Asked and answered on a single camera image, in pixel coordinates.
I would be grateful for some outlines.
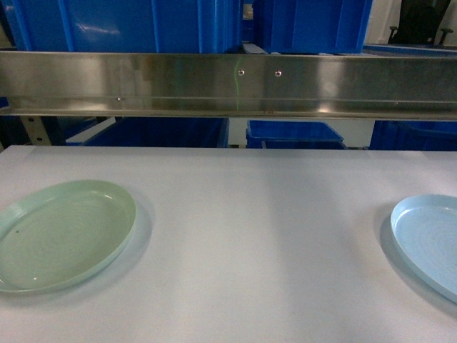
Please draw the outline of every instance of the chair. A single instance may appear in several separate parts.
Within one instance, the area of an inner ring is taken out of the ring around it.
[[[389,44],[435,44],[435,37],[451,0],[402,0],[398,27],[391,26]],[[443,45],[451,29],[441,29]]]

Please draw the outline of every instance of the blue plastic crate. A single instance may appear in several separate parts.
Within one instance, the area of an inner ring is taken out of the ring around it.
[[[343,137],[318,121],[248,121],[251,149],[345,149]]]
[[[264,149],[347,149],[340,141],[262,141]]]
[[[228,138],[228,119],[124,118],[82,145],[224,148]]]
[[[357,54],[373,0],[255,0],[254,43],[267,52]]]
[[[457,151],[457,122],[377,121],[370,149]]]
[[[223,53],[242,0],[2,0],[18,50]]]

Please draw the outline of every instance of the green plate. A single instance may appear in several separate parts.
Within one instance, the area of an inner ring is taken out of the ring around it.
[[[57,184],[0,212],[0,292],[55,291],[111,263],[133,234],[135,202],[105,181]]]

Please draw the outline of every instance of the stainless steel bar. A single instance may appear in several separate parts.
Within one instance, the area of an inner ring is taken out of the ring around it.
[[[457,119],[457,59],[0,52],[8,113]]]
[[[23,116],[21,121],[33,145],[51,145],[44,123],[39,116]]]

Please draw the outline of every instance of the light blue plate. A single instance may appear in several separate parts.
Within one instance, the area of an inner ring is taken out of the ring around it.
[[[391,226],[396,248],[408,266],[457,303],[457,198],[406,198],[393,209]]]

